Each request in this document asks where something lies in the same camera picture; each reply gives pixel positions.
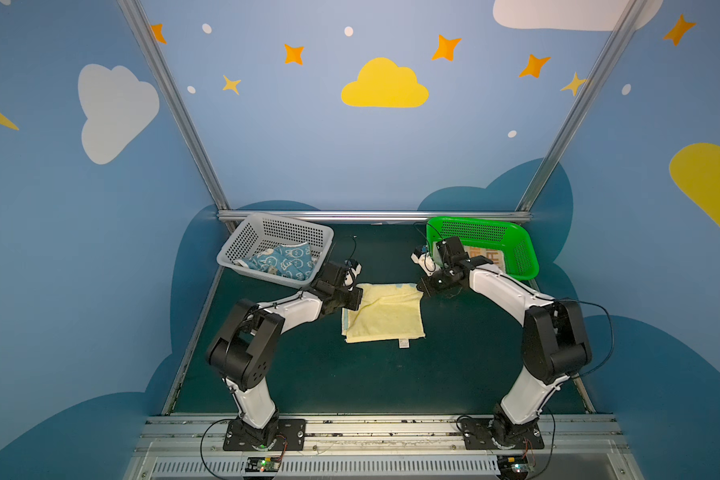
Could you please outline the colourful printed rabbit towel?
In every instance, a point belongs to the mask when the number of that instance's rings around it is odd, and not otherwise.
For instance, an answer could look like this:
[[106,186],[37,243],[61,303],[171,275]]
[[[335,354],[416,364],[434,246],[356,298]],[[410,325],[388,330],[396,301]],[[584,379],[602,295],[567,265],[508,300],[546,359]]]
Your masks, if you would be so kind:
[[506,272],[505,254],[501,250],[481,248],[476,246],[464,246],[465,252],[470,258],[482,256],[495,264],[502,272]]

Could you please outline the pale yellow towel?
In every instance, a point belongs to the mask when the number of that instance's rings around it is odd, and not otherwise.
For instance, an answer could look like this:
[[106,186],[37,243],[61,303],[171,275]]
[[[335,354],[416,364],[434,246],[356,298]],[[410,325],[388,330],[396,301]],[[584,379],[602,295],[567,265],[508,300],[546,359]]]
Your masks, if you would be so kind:
[[342,335],[347,343],[415,340],[425,337],[421,314],[423,293],[415,284],[361,283],[357,310],[344,308]]

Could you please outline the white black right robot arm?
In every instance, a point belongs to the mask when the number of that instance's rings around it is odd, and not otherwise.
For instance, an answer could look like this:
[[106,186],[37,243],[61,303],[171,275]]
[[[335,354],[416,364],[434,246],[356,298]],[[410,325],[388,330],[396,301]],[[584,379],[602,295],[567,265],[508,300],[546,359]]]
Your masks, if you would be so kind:
[[560,386],[592,360],[582,308],[570,299],[543,294],[504,273],[484,256],[471,257],[461,240],[414,249],[411,259],[425,272],[417,289],[426,297],[467,287],[512,316],[522,327],[523,367],[509,393],[497,404],[490,424],[493,443],[502,449],[532,441],[543,407]]

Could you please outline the teal patterned towel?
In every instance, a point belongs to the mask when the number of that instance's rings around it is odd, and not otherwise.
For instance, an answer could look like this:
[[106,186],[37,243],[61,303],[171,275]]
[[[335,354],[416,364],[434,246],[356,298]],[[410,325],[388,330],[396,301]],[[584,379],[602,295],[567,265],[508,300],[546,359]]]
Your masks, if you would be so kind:
[[234,260],[233,264],[299,281],[308,279],[315,269],[311,247],[306,242],[268,248],[251,257]]

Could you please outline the white perforated plastic basket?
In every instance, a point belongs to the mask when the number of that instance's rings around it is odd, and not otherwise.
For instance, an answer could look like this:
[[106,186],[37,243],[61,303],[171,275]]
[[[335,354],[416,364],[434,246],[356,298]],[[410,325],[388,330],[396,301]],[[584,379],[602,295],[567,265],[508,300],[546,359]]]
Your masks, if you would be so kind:
[[[234,230],[222,246],[216,260],[219,266],[230,269],[241,276],[299,289],[315,279],[327,258],[333,239],[334,231],[327,226],[257,213],[248,216]],[[233,264],[234,260],[251,257],[268,248],[304,242],[311,247],[315,269],[311,276],[303,281],[270,275]]]

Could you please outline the green perforated plastic basket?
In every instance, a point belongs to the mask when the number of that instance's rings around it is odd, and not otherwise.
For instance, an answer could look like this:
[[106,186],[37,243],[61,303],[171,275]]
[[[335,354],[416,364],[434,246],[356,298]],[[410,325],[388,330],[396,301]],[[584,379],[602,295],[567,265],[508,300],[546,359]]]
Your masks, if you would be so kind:
[[528,232],[504,221],[440,216],[427,221],[427,242],[435,264],[443,265],[436,243],[458,237],[465,249],[477,248],[503,253],[504,272],[519,281],[535,279],[539,263]]

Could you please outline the left green circuit board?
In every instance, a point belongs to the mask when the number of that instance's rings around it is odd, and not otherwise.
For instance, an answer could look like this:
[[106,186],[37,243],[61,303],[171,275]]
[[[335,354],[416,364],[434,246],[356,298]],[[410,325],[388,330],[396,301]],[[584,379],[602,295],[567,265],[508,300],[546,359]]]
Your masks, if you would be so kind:
[[281,460],[274,457],[248,457],[245,463],[246,473],[277,473]]

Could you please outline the green circuit board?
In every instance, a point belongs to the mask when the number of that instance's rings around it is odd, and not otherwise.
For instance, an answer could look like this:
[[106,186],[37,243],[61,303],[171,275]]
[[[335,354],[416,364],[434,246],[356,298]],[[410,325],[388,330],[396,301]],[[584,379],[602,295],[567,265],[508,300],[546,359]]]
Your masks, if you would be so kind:
[[533,470],[525,457],[498,456],[496,463],[500,480],[526,480]]
[[248,457],[245,463],[246,473],[277,473],[281,460],[274,457]]

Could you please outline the right green circuit board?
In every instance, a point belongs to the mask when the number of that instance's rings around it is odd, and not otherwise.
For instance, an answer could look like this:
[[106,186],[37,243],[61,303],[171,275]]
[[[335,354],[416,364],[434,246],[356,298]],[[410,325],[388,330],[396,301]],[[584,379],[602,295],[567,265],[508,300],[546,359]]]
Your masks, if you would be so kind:
[[533,470],[525,457],[498,456],[496,463],[500,480],[526,480]]

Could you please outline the aluminium back frame rail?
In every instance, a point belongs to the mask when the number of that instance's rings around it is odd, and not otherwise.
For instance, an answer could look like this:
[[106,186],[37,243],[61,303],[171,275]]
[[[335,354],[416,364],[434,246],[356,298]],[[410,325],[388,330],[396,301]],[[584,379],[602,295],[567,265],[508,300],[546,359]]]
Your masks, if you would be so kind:
[[219,210],[220,221],[242,221],[253,214],[277,215],[316,223],[415,223],[439,216],[478,218],[486,220],[527,223],[532,219],[529,212],[430,212],[430,211],[295,211],[295,210]]

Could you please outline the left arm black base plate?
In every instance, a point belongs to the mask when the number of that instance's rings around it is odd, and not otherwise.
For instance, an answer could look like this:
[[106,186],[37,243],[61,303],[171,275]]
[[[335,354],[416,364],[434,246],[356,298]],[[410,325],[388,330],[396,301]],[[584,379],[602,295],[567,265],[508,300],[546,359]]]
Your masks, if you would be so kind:
[[224,451],[301,451],[304,447],[305,419],[273,418],[263,429],[256,429],[241,418],[227,427]]

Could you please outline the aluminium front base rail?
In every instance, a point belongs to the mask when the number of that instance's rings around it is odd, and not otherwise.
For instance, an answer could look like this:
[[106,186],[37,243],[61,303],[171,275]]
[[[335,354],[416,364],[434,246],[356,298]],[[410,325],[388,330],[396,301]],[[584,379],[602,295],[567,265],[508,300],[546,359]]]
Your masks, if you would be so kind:
[[[640,479],[611,415],[544,415],[543,449],[467,450],[456,415],[297,415],[301,451],[224,451],[223,416],[151,417],[127,479],[499,479],[498,456],[525,457],[527,479]],[[246,473],[248,457],[281,460],[277,473]]]

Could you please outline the right aluminium frame post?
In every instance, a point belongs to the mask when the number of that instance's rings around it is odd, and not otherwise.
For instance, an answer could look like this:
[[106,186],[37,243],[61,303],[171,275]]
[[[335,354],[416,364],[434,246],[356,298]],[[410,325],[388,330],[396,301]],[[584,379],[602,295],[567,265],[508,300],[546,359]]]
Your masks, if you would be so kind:
[[626,3],[621,16],[596,58],[581,93],[576,96],[549,150],[521,196],[515,211],[507,216],[508,221],[523,224],[532,220],[531,211],[533,206],[562,160],[564,153],[574,139],[590,108],[594,105],[630,40],[638,30],[638,20],[643,11],[647,9],[648,4],[647,0],[631,0]]

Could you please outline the aluminium frame post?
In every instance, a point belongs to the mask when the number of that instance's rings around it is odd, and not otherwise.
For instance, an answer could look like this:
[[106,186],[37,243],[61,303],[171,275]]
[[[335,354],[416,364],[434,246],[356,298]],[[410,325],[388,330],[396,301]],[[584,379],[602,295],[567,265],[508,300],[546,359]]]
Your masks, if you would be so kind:
[[581,93],[576,96],[549,150],[521,196],[515,211],[507,216],[508,221],[523,224],[532,220],[531,211],[533,206],[562,160],[564,153],[574,139],[590,108],[594,105],[630,40],[638,30],[638,20],[643,11],[647,9],[648,4],[647,0],[631,0],[626,3],[621,16],[596,58]]
[[229,203],[219,178],[213,168],[205,147],[202,144],[196,127],[191,120],[186,105],[181,97],[173,75],[171,74],[159,42],[156,40],[147,15],[140,1],[117,1],[126,22],[128,23],[142,54],[152,72],[159,90],[173,116],[179,132],[195,162],[195,165],[206,185],[208,192],[217,208],[217,218],[225,225],[229,233],[237,226],[234,220],[222,220],[220,214],[229,209]]

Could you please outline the left aluminium frame post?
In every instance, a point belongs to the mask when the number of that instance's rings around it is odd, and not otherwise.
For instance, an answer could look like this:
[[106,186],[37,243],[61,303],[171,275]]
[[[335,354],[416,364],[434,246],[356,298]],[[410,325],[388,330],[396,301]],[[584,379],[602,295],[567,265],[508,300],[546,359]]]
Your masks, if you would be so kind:
[[195,165],[206,185],[208,192],[217,208],[217,218],[225,225],[229,233],[237,226],[234,220],[222,220],[220,214],[229,209],[229,203],[219,178],[213,168],[205,147],[202,144],[196,127],[191,120],[186,105],[181,97],[173,75],[171,74],[159,42],[156,40],[147,15],[140,1],[117,1],[126,22],[128,23],[142,54],[152,72],[159,90],[173,116],[179,132],[195,162]]

